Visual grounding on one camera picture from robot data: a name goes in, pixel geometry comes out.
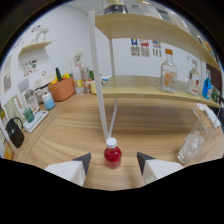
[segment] white bottle cap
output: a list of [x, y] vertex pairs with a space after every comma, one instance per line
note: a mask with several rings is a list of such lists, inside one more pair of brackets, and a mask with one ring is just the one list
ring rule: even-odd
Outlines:
[[109, 149], [113, 149], [117, 146], [117, 140], [115, 138], [108, 138], [106, 144]]

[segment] blue bottle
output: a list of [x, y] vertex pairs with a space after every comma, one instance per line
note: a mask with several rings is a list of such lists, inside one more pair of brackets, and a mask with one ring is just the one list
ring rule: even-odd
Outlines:
[[208, 77], [204, 81], [202, 96], [209, 100], [209, 99], [211, 99], [211, 94], [212, 94], [212, 84], [211, 84], [210, 71], [208, 69], [207, 69], [206, 73], [207, 73]]

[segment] jar lid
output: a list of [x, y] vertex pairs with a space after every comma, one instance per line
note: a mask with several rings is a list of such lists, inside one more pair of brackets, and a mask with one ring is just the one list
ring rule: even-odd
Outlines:
[[173, 51], [170, 50], [170, 49], [165, 49], [165, 53], [166, 53], [166, 54], [171, 54], [171, 55], [173, 55]]
[[42, 95], [42, 98], [48, 97], [49, 95], [51, 95], [50, 92], [45, 92], [45, 93]]
[[109, 149], [113, 149], [117, 146], [117, 140], [115, 138], [108, 138], [106, 144]]

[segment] spray bottle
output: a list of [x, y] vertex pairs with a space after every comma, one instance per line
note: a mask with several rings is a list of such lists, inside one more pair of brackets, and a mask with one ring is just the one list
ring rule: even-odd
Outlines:
[[191, 69], [189, 72], [187, 92], [193, 96], [197, 96], [199, 91], [200, 76], [199, 73], [197, 72], [197, 61], [193, 59], [192, 64], [193, 69]]
[[202, 96], [209, 100], [211, 99], [211, 94], [212, 94], [210, 70], [206, 69], [206, 74], [207, 74], [207, 78], [204, 81]]

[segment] wooden table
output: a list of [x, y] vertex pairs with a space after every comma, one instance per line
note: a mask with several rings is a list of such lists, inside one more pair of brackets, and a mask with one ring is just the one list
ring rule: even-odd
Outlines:
[[[91, 153], [85, 188], [121, 190], [144, 186], [137, 152], [159, 160], [179, 162], [180, 147], [195, 124], [194, 103], [158, 99], [118, 99], [113, 135], [122, 150], [122, 164], [116, 170], [105, 166], [106, 148], [97, 96], [72, 95], [56, 107], [15, 149], [15, 161], [45, 169], [48, 165], [70, 161]], [[113, 113], [113, 99], [104, 99], [108, 125]], [[219, 159], [224, 154], [224, 138], [219, 127], [192, 162]]]

